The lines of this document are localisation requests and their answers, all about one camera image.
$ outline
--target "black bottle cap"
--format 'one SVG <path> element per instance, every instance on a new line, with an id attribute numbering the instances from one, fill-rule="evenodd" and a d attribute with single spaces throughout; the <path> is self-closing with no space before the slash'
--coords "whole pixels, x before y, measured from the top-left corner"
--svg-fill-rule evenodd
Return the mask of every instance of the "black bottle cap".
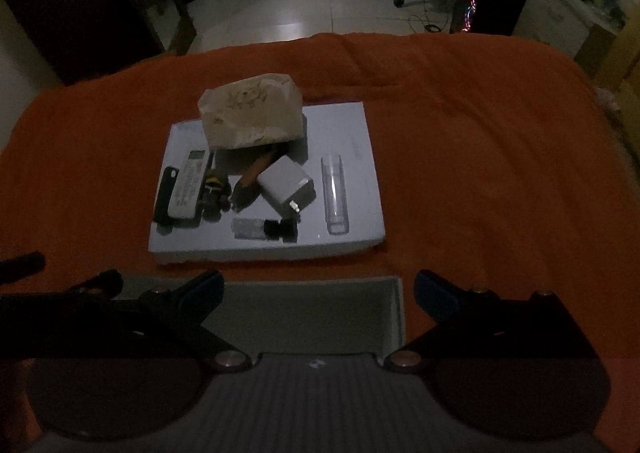
<path id="1" fill-rule="evenodd" d="M 298 222 L 294 218 L 280 221 L 280 235 L 283 240 L 295 242 L 298 239 Z"/>
<path id="2" fill-rule="evenodd" d="M 277 240 L 280 237 L 280 224 L 277 220 L 265 220 L 262 226 L 265 236 L 270 240 Z"/>

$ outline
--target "white box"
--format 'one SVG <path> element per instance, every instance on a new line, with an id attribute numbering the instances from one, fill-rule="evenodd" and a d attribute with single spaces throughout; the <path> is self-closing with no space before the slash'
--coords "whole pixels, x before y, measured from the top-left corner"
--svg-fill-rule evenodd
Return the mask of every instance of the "white box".
<path id="1" fill-rule="evenodd" d="M 233 211 L 222 213 L 217 222 L 200 220 L 191 227 L 176 226 L 171 229 L 159 227 L 152 222 L 149 251 L 154 253 L 158 263 L 319 258 L 362 251 L 385 239 L 378 178 L 362 103 L 306 106 L 303 114 L 306 118 L 306 141 L 292 143 L 289 155 L 314 180 L 316 199 L 300 213 L 297 243 L 234 238 L 231 220 L 236 216 L 280 218 L 267 200 L 260 196 L 239 214 Z M 180 122 L 171 127 L 160 177 L 165 167 L 180 167 L 185 151 L 194 140 L 205 140 L 199 119 Z M 232 165 L 229 168 L 229 164 L 225 163 L 230 151 L 236 152 L 233 154 L 234 158 L 238 157 L 237 152 L 247 152 L 219 150 L 214 156 L 214 165 L 231 171 L 229 180 L 233 186 L 240 178 L 240 170 L 233 170 Z M 320 158 L 329 152 L 342 156 L 350 223 L 350 230 L 345 235 L 330 235 L 324 218 Z"/>

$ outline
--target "white power adapter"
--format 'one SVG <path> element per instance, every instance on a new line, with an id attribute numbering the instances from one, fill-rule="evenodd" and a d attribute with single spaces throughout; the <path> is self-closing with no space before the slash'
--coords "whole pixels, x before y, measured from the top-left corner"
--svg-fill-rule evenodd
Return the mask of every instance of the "white power adapter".
<path id="1" fill-rule="evenodd" d="M 260 173 L 258 184 L 279 206 L 288 207 L 296 214 L 312 198 L 314 191 L 313 179 L 287 155 Z"/>

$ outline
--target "transparent container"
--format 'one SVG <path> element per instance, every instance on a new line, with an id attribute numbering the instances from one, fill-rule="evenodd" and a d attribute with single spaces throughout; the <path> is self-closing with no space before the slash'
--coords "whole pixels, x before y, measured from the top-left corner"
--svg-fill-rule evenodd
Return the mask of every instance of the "transparent container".
<path id="1" fill-rule="evenodd" d="M 293 242 L 298 237 L 298 224 L 293 218 L 262 220 L 261 218 L 234 218 L 231 230 L 239 240 L 277 240 Z"/>
<path id="2" fill-rule="evenodd" d="M 330 235 L 344 235 L 349 232 L 349 216 L 342 158 L 331 153 L 322 157 L 321 164 L 326 228 Z"/>

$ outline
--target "cable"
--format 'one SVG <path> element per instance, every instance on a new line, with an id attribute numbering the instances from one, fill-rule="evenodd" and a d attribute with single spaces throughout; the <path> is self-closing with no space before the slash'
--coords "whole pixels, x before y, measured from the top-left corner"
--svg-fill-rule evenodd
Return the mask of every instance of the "cable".
<path id="1" fill-rule="evenodd" d="M 432 34 L 442 32 L 444 30 L 444 27 L 446 27 L 447 23 L 449 22 L 449 14 L 447 13 L 447 19 L 445 20 L 444 24 L 438 25 L 436 23 L 432 23 L 431 20 L 429 20 L 429 14 L 427 13 L 427 0 L 422 0 L 422 10 L 424 12 L 424 19 L 422 19 L 417 14 L 409 14 L 409 16 L 407 16 L 406 20 L 409 24 L 409 28 L 417 33 L 411 22 L 419 21 L 422 24 L 422 28 L 425 32 L 429 32 Z"/>

